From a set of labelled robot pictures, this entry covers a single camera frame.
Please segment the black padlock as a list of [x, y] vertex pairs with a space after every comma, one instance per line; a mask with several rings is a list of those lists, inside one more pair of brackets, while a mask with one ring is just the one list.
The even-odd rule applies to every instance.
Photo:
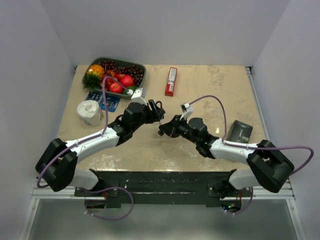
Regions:
[[163, 109], [162, 102], [154, 102], [153, 99], [148, 100], [149, 106], [151, 108], [151, 117], [153, 122], [160, 122], [164, 119], [166, 111]]

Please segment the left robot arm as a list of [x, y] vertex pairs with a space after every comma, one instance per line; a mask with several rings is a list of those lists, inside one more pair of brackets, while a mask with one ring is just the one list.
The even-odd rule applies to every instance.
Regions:
[[76, 140], [52, 140], [35, 166], [39, 174], [37, 187], [50, 187], [54, 192], [78, 187], [92, 196], [99, 196], [104, 184], [93, 170], [77, 169], [77, 164], [102, 150], [125, 143], [138, 128], [160, 122], [165, 113], [152, 99], [147, 104], [132, 102], [106, 129]]

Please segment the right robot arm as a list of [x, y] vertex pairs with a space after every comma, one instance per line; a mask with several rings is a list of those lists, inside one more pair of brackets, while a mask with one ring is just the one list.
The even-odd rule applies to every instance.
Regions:
[[223, 183], [223, 192], [230, 197], [241, 189], [261, 186], [269, 192], [278, 193], [295, 167], [293, 163], [268, 140], [258, 144], [232, 143], [208, 132], [202, 118], [185, 120], [181, 115], [159, 126], [160, 135], [170, 138], [183, 137], [196, 146], [205, 158], [226, 159], [249, 167], [235, 170]]

